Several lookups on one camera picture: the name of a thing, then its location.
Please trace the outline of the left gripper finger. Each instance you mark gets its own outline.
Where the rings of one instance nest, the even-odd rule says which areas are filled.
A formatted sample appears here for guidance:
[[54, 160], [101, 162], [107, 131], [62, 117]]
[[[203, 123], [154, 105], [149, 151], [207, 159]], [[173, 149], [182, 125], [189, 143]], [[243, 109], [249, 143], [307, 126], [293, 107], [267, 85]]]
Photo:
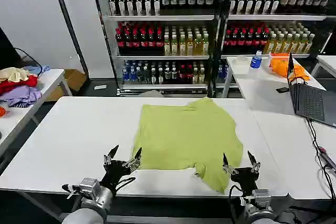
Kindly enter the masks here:
[[129, 169], [129, 170], [138, 169], [139, 166], [141, 165], [141, 153], [142, 153], [142, 148], [139, 148], [138, 151], [136, 152], [134, 158], [132, 158], [131, 160], [129, 160], [126, 163], [123, 163], [122, 166], [125, 169]]
[[116, 145], [114, 148], [112, 148], [107, 155], [103, 156], [103, 164], [104, 165], [111, 165], [113, 158], [119, 148], [119, 145]]

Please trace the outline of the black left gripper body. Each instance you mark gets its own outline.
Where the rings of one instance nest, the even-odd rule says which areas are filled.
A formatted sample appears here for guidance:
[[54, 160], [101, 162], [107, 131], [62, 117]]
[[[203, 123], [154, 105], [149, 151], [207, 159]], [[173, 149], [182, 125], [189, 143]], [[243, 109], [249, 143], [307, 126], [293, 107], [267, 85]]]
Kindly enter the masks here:
[[125, 169], [122, 166], [123, 163], [126, 162], [113, 160], [111, 165], [104, 165], [106, 173], [99, 183], [101, 186], [109, 189], [113, 196], [115, 196], [117, 191], [122, 187], [132, 182], [131, 177], [121, 180], [123, 176], [131, 174], [129, 169]]

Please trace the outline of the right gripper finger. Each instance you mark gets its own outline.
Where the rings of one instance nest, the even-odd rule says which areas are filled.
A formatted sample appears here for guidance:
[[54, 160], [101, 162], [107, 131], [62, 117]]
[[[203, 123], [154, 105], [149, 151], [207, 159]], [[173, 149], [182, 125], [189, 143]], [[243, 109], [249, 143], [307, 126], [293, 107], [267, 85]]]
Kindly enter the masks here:
[[223, 171], [230, 174], [230, 175], [236, 175], [238, 174], [238, 171], [229, 165], [229, 162], [227, 160], [227, 157], [225, 153], [223, 153]]
[[254, 174], [259, 174], [260, 162], [256, 161], [255, 156], [250, 151], [247, 151], [247, 153], [248, 153], [248, 157], [251, 162], [251, 165], [252, 165], [251, 172]]

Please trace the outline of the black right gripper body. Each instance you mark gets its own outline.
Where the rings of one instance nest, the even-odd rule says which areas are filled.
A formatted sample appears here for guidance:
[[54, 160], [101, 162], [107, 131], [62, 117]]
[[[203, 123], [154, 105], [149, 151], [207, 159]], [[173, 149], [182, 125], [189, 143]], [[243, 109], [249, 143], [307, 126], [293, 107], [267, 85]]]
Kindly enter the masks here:
[[259, 172], [255, 172], [252, 168], [237, 168], [230, 175], [232, 181], [240, 184], [240, 188], [244, 196], [251, 196], [253, 190], [258, 189], [256, 181], [259, 178]]

